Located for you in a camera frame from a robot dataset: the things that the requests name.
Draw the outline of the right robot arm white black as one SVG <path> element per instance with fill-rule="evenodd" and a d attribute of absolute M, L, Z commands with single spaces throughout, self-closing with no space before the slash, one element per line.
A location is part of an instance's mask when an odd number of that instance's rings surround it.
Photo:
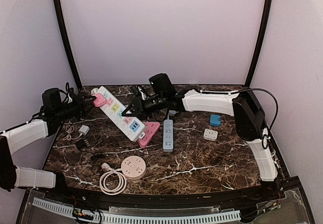
<path fill-rule="evenodd" d="M 254 94 L 254 89 L 238 91 L 197 91 L 196 89 L 163 90 L 155 95 L 146 94 L 141 87 L 134 88 L 135 98 L 122 112 L 124 117 L 151 117 L 162 109 L 177 112 L 203 111 L 229 115 L 234 118 L 237 135 L 251 148 L 260 179 L 266 182 L 258 188 L 258 197 L 268 201 L 277 192 L 273 182 L 278 177 L 278 165 L 270 151 L 271 126 L 265 120 L 265 112 Z"/>

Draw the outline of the pink triangular power strip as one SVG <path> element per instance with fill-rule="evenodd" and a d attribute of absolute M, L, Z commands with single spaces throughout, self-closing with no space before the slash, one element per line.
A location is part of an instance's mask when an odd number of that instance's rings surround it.
<path fill-rule="evenodd" d="M 146 126 L 145 128 L 145 135 L 142 139 L 138 139 L 139 146 L 144 149 L 150 143 L 153 136 L 157 133 L 158 129 L 160 128 L 159 122 L 143 122 Z"/>

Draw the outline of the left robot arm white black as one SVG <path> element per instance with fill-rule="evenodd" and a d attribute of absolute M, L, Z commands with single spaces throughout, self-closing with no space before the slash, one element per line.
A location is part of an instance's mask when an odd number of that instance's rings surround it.
<path fill-rule="evenodd" d="M 85 116 L 88 104 L 89 101 L 80 95 L 68 103 L 44 103 L 35 118 L 1 132 L 1 189 L 10 192 L 15 188 L 47 188 L 60 202 L 68 201 L 71 190 L 57 182 L 56 173 L 17 166 L 12 156 L 24 147 L 55 134 L 64 121 Z"/>

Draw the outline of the blue square plug adapter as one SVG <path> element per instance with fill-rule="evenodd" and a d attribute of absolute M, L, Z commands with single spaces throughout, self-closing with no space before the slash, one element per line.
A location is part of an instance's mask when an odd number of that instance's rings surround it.
<path fill-rule="evenodd" d="M 211 126 L 220 127 L 222 124 L 221 116 L 220 115 L 211 115 L 210 120 L 209 120 L 209 124 Z"/>

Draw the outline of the pink plug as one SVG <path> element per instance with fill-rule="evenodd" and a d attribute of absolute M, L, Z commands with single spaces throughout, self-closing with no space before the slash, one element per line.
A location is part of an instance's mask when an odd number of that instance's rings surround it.
<path fill-rule="evenodd" d="M 93 101 L 93 105 L 95 107 L 101 107 L 106 104 L 107 99 L 100 93 L 94 95 L 95 99 Z"/>

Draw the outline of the white square plug adapter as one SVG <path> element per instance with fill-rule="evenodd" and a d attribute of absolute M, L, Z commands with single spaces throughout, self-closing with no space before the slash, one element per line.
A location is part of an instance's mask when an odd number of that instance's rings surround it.
<path fill-rule="evenodd" d="M 216 141 L 218 138 L 218 131 L 205 129 L 203 132 L 203 138 L 208 141 Z"/>

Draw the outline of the long white power strip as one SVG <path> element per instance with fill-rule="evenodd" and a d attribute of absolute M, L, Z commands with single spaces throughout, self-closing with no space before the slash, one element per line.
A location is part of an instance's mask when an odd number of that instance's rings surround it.
<path fill-rule="evenodd" d="M 103 113 L 122 131 L 129 140 L 136 142 L 145 135 L 145 124 L 136 117 L 123 117 L 122 112 L 125 106 L 116 99 L 105 87 L 100 86 L 91 90 L 91 95 L 102 94 L 106 99 L 106 104 L 99 107 Z"/>

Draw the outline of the blue grey power strip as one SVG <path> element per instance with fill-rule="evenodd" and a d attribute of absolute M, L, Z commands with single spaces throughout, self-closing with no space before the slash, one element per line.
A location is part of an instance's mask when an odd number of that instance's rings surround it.
<path fill-rule="evenodd" d="M 170 110 L 163 122 L 163 151 L 172 152 L 174 149 L 174 124 L 170 117 L 176 115 L 175 110 Z"/>

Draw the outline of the pink round power socket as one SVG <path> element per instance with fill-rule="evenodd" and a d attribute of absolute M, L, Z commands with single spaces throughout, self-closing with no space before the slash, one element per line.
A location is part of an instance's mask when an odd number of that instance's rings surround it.
<path fill-rule="evenodd" d="M 139 180 L 146 174 L 146 163 L 139 156 L 129 156 L 121 163 L 121 171 L 129 180 Z"/>

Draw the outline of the white charger with pink cable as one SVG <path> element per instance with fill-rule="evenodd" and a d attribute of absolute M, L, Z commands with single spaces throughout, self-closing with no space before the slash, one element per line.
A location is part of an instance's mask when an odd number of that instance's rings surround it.
<path fill-rule="evenodd" d="M 89 132 L 90 128 L 86 125 L 82 125 L 79 129 L 79 136 L 85 136 Z"/>

